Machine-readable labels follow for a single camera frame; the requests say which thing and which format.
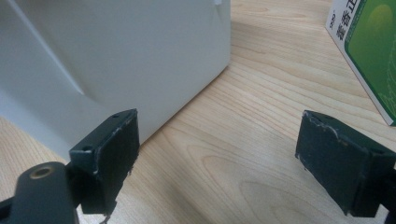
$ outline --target white appliance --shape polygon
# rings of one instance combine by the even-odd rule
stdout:
[[[67,160],[130,108],[145,141],[229,59],[230,0],[0,1],[0,115]]]

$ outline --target product box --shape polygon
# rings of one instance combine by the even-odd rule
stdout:
[[[396,1],[333,0],[326,29],[388,125],[396,125]]]
[[[69,160],[110,115],[136,108],[143,143],[227,66],[230,6],[0,1],[0,116]]]

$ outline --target black clamp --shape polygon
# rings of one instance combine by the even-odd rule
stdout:
[[[137,111],[109,117],[69,151],[67,165],[46,162],[20,175],[14,197],[0,202],[0,223],[78,223],[80,204],[106,222],[139,147]]]
[[[385,223],[396,223],[396,153],[317,112],[305,111],[296,157],[345,214],[374,217],[380,204]]]

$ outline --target wood grain surface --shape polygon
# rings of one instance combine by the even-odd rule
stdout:
[[[396,129],[324,28],[330,5],[232,0],[229,66],[141,147],[109,223],[383,223],[383,207],[376,218],[344,216],[294,158],[305,109],[396,151]],[[0,119],[0,200],[44,161],[62,160]]]

